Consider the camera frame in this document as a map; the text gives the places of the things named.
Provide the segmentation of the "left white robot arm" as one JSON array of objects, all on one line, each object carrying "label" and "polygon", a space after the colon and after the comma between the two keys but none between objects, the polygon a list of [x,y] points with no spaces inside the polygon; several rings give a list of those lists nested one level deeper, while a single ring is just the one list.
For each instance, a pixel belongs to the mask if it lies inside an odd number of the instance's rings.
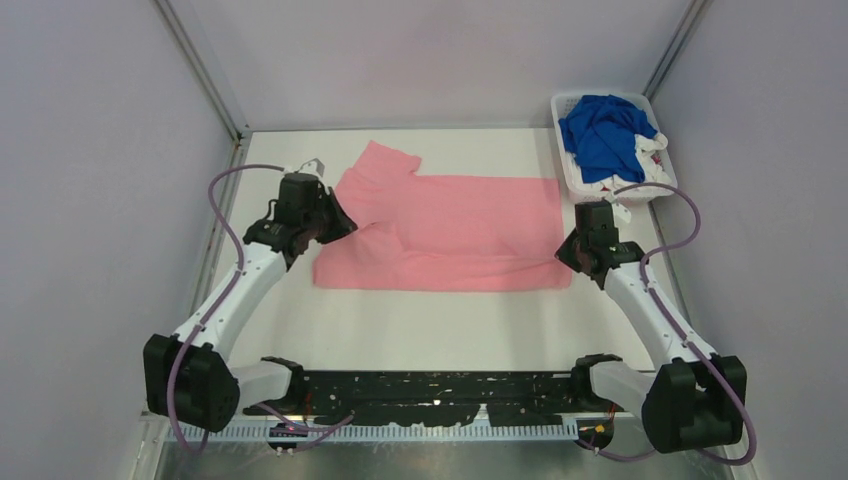
[{"label": "left white robot arm", "polygon": [[333,190],[322,181],[316,160],[283,169],[277,194],[265,214],[237,234],[220,208],[216,219],[232,241],[236,259],[222,282],[171,335],[152,335],[143,348],[148,409],[174,426],[222,431],[248,408],[273,405],[298,412],[307,398],[303,367],[263,356],[233,367],[236,340],[265,296],[312,242],[340,240],[357,226]]}]

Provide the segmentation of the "pink t shirt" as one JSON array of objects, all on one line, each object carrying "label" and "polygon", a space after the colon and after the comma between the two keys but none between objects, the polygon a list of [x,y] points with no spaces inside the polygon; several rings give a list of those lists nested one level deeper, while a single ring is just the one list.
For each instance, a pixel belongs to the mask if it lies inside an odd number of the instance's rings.
[{"label": "pink t shirt", "polygon": [[519,292],[565,289],[571,270],[552,178],[421,175],[422,160],[375,141],[335,193],[357,229],[312,264],[325,289]]}]

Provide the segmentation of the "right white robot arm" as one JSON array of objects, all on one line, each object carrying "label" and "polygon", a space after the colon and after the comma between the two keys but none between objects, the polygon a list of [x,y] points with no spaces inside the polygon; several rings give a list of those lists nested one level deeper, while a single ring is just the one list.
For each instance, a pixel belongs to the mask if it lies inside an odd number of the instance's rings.
[{"label": "right white robot arm", "polygon": [[575,227],[555,257],[596,283],[625,314],[655,372],[639,372],[614,354],[578,359],[570,393],[584,410],[608,403],[633,414],[658,453],[705,450],[739,442],[747,372],[736,356],[722,356],[687,323],[656,282],[647,255],[619,238],[614,207],[606,201],[575,207]]}]

